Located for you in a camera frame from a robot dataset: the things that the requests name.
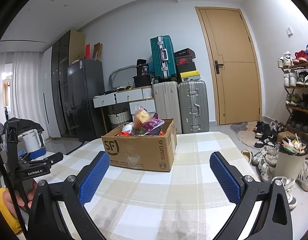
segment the human hand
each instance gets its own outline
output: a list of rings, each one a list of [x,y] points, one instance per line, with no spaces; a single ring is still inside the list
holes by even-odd
[[[27,195],[27,198],[28,198],[28,207],[31,208],[32,206],[32,201],[33,201],[33,198],[34,198],[34,194],[35,194],[35,190],[36,190],[36,187],[37,187],[37,182],[33,179],[33,189],[28,193]],[[16,199],[17,199],[17,203],[20,207],[23,207],[25,206],[25,203],[24,201],[20,198],[19,194],[17,192],[15,192],[15,195],[16,195]],[[15,209],[14,209],[14,206],[13,206],[13,203],[12,203],[12,199],[10,197],[10,194],[9,194],[9,191],[8,189],[6,189],[4,192],[3,192],[3,200],[4,200],[4,203],[5,203],[5,206],[7,207],[7,209],[9,210],[9,212],[13,215],[14,218],[17,218],[16,216],[16,212],[15,212]]]

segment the shoe rack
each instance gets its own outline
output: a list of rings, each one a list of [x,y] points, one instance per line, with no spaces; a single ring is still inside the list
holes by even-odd
[[[289,69],[290,70],[304,70],[304,69],[308,69],[308,62],[307,63],[302,63],[302,64],[298,64],[298,65],[293,65],[293,66],[281,68],[281,70],[283,72],[286,71],[286,70],[289,70]],[[284,87],[284,89],[287,92],[287,94],[293,94],[295,89],[308,90],[308,88],[306,88],[306,87]],[[290,119],[290,117],[291,117],[291,115],[293,113],[293,110],[304,112],[304,113],[308,114],[308,110],[307,109],[302,109],[300,107],[287,106],[287,105],[285,107],[286,107],[287,111],[290,113],[290,116],[289,116],[288,119]],[[286,124],[286,126],[288,128],[288,131],[292,132],[293,134],[297,133],[298,135],[300,135],[300,137],[303,140],[308,141],[308,134],[307,133],[292,127],[290,124]]]

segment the beige plaid tablecloth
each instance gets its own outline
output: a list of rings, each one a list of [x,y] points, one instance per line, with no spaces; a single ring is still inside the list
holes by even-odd
[[[102,140],[94,140],[65,155],[52,166],[51,174],[37,181],[60,182],[77,175],[102,150]],[[259,181],[227,135],[182,134],[177,135],[171,172],[110,166],[85,208],[107,239],[213,239],[235,208],[210,169],[209,158],[214,151],[221,152],[243,175]],[[72,237],[80,239],[63,203],[61,209]],[[257,213],[256,208],[242,239],[248,236]]]

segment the dark gray refrigerator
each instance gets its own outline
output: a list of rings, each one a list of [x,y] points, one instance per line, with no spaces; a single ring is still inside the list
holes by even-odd
[[[81,142],[105,135],[101,112],[93,98],[105,92],[102,62],[81,59],[68,70],[68,88],[74,127]]]

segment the gray floor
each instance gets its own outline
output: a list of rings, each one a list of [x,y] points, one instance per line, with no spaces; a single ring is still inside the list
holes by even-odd
[[[219,131],[221,133],[227,134],[240,151],[243,149],[248,149],[253,154],[258,152],[258,150],[240,142],[236,137],[235,133],[230,129],[230,125],[210,127],[210,131]],[[251,167],[253,168],[254,172],[259,175],[256,167]],[[302,188],[296,183],[295,186],[292,188],[292,195],[297,200],[297,207],[291,211],[293,240],[299,240],[308,230],[308,192],[302,190]]]
[[[79,147],[82,143],[71,139],[59,139],[59,140],[49,140],[45,142],[46,151],[48,152],[61,152],[62,154],[67,154],[72,150]]]
[[[255,154],[258,150],[248,147],[244,143],[240,142],[235,133],[230,129],[230,125],[220,125],[210,127],[210,131],[219,131],[227,134],[231,140],[235,143],[237,148],[241,151],[243,149],[250,150]],[[62,152],[64,154],[79,147],[81,142],[73,140],[51,140],[45,143],[47,151],[50,152]],[[259,175],[256,167],[252,166],[256,174]],[[293,196],[297,199],[297,207],[291,211],[292,224],[293,224],[293,239],[300,240],[308,229],[308,192],[301,189],[298,184],[295,184],[292,190]]]

